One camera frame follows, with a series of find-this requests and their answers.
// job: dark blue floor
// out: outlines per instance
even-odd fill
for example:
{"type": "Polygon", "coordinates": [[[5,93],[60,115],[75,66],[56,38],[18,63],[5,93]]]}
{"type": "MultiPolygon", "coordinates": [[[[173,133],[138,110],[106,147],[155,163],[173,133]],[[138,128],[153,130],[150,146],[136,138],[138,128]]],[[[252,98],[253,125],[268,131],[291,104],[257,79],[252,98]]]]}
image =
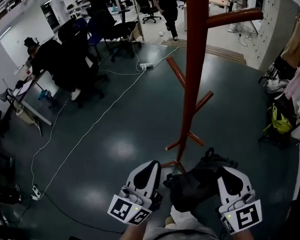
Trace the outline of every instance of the dark blue floor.
{"type": "MultiPolygon", "coordinates": [[[[144,44],[136,50],[141,63],[154,63],[174,48],[144,44]]],[[[102,56],[107,54],[103,50],[100,53],[102,56]]],[[[172,56],[184,70],[186,51],[180,48],[172,56]]],[[[123,51],[114,63],[108,57],[100,70],[136,73],[136,62],[136,58],[130,59],[123,51]]],[[[50,144],[35,158],[34,182],[39,189],[46,188],[82,135],[138,77],[108,75],[110,83],[102,84],[104,99],[94,96],[82,109],[69,102],[61,112],[50,144]]],[[[190,170],[209,147],[214,147],[223,157],[238,161],[238,169],[249,176],[261,199],[263,222],[252,231],[255,239],[264,240],[273,237],[288,212],[298,170],[298,149],[291,147],[281,151],[271,145],[258,144],[258,138],[267,126],[268,109],[267,97],[258,86],[260,76],[260,72],[245,65],[206,55],[199,99],[208,90],[214,96],[195,115],[191,128],[206,145],[202,148],[188,140],[183,163],[186,170],[190,170]]],[[[60,93],[59,103],[68,96],[60,93]]],[[[124,231],[124,224],[107,215],[112,197],[138,165],[150,160],[166,163],[176,158],[177,149],[166,152],[165,146],[179,137],[183,97],[184,90],[165,60],[147,71],[83,139],[50,185],[48,196],[64,212],[83,223],[124,231]]],[[[59,109],[60,105],[53,108],[54,117],[59,109]]],[[[24,124],[13,115],[10,130],[1,140],[2,153],[16,160],[16,181],[25,198],[21,205],[2,205],[10,220],[16,221],[29,204],[32,157],[47,142],[52,129],[44,123],[42,128],[44,136],[40,137],[34,126],[24,124]]],[[[163,194],[166,200],[169,199],[167,191],[163,194]]],[[[219,205],[218,197],[215,197],[195,211],[199,221],[217,234],[223,228],[215,212],[219,205]]],[[[158,214],[164,218],[169,210],[169,202],[165,202],[158,214]]],[[[22,217],[19,227],[30,239],[36,240],[65,240],[70,236],[82,240],[120,237],[70,220],[46,197],[32,201],[31,209],[22,217]]]]}

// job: man in black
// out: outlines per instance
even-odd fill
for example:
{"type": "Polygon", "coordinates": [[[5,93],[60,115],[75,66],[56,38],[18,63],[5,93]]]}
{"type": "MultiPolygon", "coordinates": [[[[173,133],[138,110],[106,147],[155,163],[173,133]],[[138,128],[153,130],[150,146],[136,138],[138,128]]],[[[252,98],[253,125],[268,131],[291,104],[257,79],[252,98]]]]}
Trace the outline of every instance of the man in black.
{"type": "Polygon", "coordinates": [[[176,20],[178,18],[178,5],[176,0],[153,0],[155,7],[166,20],[166,28],[171,31],[173,41],[178,41],[176,20]]]}
{"type": "Polygon", "coordinates": [[[81,88],[86,84],[83,72],[89,71],[88,65],[70,59],[62,45],[53,39],[42,45],[30,46],[28,54],[32,57],[32,79],[35,80],[41,70],[46,70],[53,76],[57,86],[72,92],[73,101],[79,96],[81,88]]]}

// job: locker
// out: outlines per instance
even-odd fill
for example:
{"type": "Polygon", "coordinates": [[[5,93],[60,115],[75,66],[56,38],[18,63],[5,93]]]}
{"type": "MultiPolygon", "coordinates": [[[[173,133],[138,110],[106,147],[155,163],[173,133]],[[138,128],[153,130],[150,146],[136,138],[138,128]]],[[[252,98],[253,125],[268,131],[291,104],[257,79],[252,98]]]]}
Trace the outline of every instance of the locker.
{"type": "Polygon", "coordinates": [[[266,72],[288,43],[299,6],[293,0],[265,0],[261,28],[253,50],[258,70],[266,72]]]}

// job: red coat rack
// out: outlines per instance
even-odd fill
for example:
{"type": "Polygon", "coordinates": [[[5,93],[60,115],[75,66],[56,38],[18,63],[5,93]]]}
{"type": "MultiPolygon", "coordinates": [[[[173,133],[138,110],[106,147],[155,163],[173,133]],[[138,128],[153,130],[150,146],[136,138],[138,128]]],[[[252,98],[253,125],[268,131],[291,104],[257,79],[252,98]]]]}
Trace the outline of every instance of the red coat rack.
{"type": "Polygon", "coordinates": [[[167,146],[165,150],[179,147],[174,161],[165,163],[163,168],[177,166],[181,173],[186,170],[181,164],[181,158],[186,147],[188,137],[199,145],[205,142],[190,131],[194,115],[211,99],[213,92],[208,93],[197,102],[201,74],[206,54],[208,29],[232,23],[262,20],[263,13],[259,8],[243,9],[226,12],[209,17],[209,0],[186,0],[187,6],[187,49],[186,74],[184,75],[175,60],[168,57],[167,61],[184,87],[183,121],[180,138],[177,142],[167,146]]]}

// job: black backpack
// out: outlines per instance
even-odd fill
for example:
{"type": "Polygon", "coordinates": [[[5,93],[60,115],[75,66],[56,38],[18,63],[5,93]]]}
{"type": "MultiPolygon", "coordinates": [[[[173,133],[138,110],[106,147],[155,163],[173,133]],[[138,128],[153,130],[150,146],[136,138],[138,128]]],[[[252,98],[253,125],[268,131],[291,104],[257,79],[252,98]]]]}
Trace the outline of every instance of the black backpack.
{"type": "Polygon", "coordinates": [[[237,168],[238,163],[215,154],[213,147],[189,172],[167,175],[163,184],[170,189],[170,199],[179,212],[194,210],[198,204],[219,193],[218,178],[225,173],[223,167],[237,168]]]}

